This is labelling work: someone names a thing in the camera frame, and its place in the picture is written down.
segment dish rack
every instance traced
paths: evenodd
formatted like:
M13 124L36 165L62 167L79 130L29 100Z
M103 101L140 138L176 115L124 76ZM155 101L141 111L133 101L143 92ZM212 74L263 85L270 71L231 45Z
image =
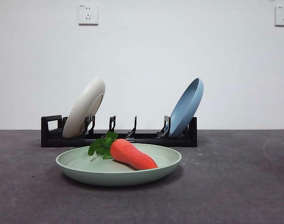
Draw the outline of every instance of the dish rack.
M89 146L94 140L105 137L107 131L94 130L95 116L85 118L85 128L83 134L66 139L62 137L63 128L68 117L61 115L41 117L41 147L84 147ZM48 122L57 121L57 128L49 130ZM169 116L164 117L164 125L161 131L154 130L136 130L137 116L135 116L134 128L128 130L115 130L116 116L109 119L108 132L118 133L121 139L126 139L131 143L144 143L152 145L160 145L166 147L197 147L197 118L193 117L177 138L170 138L170 123Z

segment light green plate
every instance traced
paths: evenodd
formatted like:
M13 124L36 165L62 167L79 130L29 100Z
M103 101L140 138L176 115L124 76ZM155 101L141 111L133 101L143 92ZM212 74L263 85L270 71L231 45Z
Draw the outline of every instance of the light green plate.
M63 173L83 183L100 186L128 186L161 179L170 174L181 160L181 154L171 148L134 143L136 148L149 155L158 168L134 170L101 156L88 156L88 146L75 148L56 158Z

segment orange carrot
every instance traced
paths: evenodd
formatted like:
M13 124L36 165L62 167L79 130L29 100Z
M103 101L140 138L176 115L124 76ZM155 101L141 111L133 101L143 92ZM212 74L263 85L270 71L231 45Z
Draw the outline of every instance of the orange carrot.
M125 139L114 141L111 145L110 153L115 160L129 164L136 169L157 168L153 159L139 151L132 143Z

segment electrical outlet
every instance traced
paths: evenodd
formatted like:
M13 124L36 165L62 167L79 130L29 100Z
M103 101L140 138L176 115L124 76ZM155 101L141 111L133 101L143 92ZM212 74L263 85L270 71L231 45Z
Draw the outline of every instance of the electrical outlet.
M79 25L98 25L99 7L97 4L81 4L78 6Z
M275 26L284 26L284 6L275 7Z

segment green leaves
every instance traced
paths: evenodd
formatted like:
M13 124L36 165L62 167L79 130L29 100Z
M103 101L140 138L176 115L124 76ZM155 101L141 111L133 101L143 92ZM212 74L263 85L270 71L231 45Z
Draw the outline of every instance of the green leaves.
M113 141L115 141L118 138L118 134L115 132L107 132L106 133L106 138L111 138Z
M97 154L103 155L104 160L112 159L110 154L111 144L118 138L118 134L114 132L107 132L105 138L96 139L88 149L88 155Z

